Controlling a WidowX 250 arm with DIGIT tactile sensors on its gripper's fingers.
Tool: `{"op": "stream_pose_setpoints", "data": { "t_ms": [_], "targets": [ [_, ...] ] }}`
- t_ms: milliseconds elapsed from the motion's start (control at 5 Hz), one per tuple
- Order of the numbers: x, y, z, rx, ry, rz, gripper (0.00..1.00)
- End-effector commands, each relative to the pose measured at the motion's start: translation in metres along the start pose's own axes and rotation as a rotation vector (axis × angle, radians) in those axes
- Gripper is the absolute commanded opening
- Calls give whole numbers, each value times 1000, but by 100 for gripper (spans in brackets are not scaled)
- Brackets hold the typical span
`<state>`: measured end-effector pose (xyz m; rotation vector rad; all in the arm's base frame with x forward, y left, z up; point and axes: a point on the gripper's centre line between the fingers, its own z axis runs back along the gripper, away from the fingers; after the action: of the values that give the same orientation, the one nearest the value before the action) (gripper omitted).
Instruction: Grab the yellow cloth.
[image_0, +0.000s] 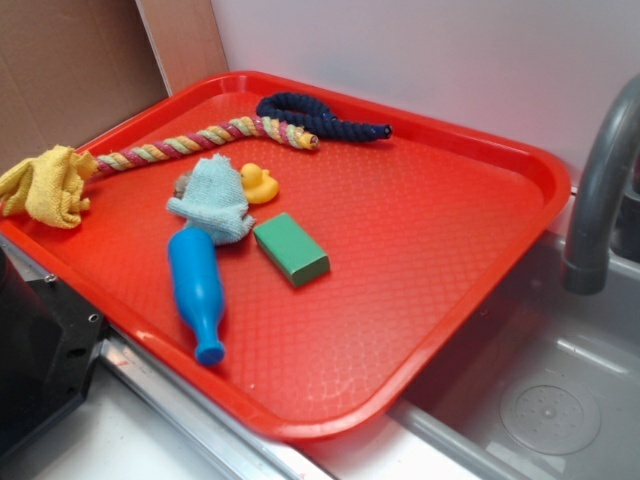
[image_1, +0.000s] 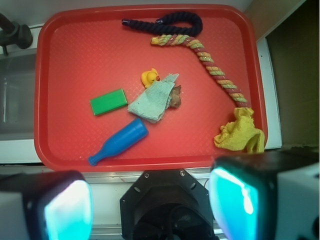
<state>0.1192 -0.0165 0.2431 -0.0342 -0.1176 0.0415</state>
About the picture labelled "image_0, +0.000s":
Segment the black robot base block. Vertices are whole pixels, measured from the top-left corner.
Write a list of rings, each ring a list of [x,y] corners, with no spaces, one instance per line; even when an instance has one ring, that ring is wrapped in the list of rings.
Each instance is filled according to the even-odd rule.
[[[1,254],[1,460],[87,398],[103,314],[62,280],[26,280]]]

